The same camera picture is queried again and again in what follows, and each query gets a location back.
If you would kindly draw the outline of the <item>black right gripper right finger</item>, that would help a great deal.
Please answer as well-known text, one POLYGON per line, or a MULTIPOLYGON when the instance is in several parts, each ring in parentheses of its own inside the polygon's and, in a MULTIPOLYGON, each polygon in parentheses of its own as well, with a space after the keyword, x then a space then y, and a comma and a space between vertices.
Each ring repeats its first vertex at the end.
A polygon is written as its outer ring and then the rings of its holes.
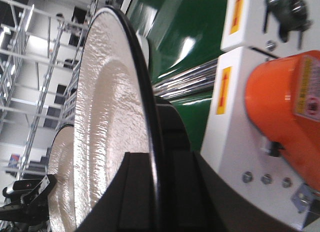
POLYGON ((171 231, 293 231, 247 202, 192 152, 176 108, 157 98, 170 184, 171 231))

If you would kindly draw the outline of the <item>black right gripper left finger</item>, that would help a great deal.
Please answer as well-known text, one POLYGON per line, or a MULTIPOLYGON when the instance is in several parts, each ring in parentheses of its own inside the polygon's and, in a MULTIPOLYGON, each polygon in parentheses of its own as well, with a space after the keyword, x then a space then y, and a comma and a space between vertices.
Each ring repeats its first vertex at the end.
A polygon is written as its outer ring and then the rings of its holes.
POLYGON ((149 154, 125 153, 111 184, 77 231, 153 231, 149 154))

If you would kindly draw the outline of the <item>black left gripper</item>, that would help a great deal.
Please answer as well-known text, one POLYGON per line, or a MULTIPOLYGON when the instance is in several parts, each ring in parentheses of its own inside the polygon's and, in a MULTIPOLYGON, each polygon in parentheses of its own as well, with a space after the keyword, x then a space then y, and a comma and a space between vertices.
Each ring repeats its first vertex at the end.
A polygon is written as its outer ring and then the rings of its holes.
POLYGON ((48 196, 56 185, 53 174, 42 179, 16 180, 2 195, 6 204, 0 208, 1 231, 31 231, 49 220, 48 196))

